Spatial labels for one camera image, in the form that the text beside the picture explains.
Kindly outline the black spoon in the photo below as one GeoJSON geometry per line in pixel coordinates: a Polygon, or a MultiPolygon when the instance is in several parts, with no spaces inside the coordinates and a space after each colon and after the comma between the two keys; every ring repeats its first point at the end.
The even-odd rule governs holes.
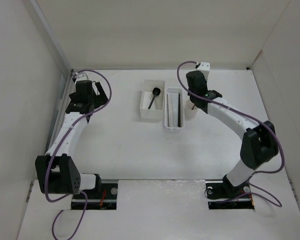
{"type": "Polygon", "coordinates": [[[151,99],[150,104],[147,108],[148,110],[151,109],[151,107],[152,107],[152,105],[155,101],[155,98],[158,97],[160,94],[161,94],[161,89],[160,88],[158,88],[158,87],[153,88],[153,90],[152,90],[152,99],[151,99]]]}

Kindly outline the grey metal chopstick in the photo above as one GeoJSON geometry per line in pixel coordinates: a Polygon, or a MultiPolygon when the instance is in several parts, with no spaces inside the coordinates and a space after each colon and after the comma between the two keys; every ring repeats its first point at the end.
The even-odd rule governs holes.
{"type": "Polygon", "coordinates": [[[180,93],[180,106],[181,106],[181,129],[184,127],[184,105],[183,105],[183,94],[180,93]]]}

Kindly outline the silver chopstick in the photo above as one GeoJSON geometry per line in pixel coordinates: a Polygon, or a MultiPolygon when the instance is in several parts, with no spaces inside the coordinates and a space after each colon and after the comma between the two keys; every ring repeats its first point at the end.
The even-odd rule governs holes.
{"type": "Polygon", "coordinates": [[[177,127],[181,128],[181,94],[178,93],[177,127]]]}

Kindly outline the black chopstick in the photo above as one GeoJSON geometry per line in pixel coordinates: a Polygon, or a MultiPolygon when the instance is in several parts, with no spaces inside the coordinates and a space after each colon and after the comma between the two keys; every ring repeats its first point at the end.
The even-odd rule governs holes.
{"type": "Polygon", "coordinates": [[[165,93],[165,110],[164,110],[164,126],[166,129],[169,127],[169,103],[168,103],[168,94],[165,93]]]}

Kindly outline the white chopstick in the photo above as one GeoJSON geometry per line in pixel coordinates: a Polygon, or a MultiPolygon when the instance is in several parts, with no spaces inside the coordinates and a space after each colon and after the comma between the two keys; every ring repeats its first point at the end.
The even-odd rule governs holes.
{"type": "Polygon", "coordinates": [[[168,116],[169,116],[169,127],[178,127],[178,93],[168,93],[168,116]]]}

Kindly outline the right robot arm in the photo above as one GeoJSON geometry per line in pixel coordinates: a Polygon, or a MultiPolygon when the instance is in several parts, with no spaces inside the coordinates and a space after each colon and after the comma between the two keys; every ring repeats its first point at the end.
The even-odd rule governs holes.
{"type": "Polygon", "coordinates": [[[190,101],[206,114],[218,119],[242,140],[240,160],[222,179],[222,193],[233,197],[248,178],[278,152],[278,143],[272,136],[275,132],[270,121],[258,123],[242,114],[228,103],[216,90],[209,90],[204,74],[198,70],[186,75],[190,101]]]}

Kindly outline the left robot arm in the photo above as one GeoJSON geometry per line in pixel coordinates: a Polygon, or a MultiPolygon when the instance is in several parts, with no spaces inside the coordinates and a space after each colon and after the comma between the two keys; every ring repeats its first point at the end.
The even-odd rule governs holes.
{"type": "Polygon", "coordinates": [[[99,174],[80,173],[73,155],[80,135],[90,121],[88,113],[108,102],[100,82],[79,80],[75,92],[69,95],[64,120],[60,131],[45,155],[35,160],[35,169],[43,194],[76,195],[83,191],[90,198],[97,198],[102,192],[99,174]]]}

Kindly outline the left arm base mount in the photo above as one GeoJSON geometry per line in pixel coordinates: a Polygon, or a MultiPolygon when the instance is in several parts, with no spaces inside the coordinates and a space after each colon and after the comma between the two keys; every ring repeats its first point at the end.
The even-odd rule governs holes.
{"type": "MultiPolygon", "coordinates": [[[[100,193],[96,190],[84,190],[87,195],[86,210],[116,210],[118,188],[118,180],[103,180],[100,193]]],[[[70,203],[71,210],[83,210],[85,201],[81,193],[74,195],[70,203]]]]}

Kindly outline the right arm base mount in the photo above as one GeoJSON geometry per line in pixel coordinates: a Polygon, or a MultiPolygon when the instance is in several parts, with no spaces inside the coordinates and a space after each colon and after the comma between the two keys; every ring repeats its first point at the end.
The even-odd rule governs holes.
{"type": "Polygon", "coordinates": [[[222,179],[205,180],[204,195],[209,210],[254,210],[250,185],[232,187],[222,179]]]}

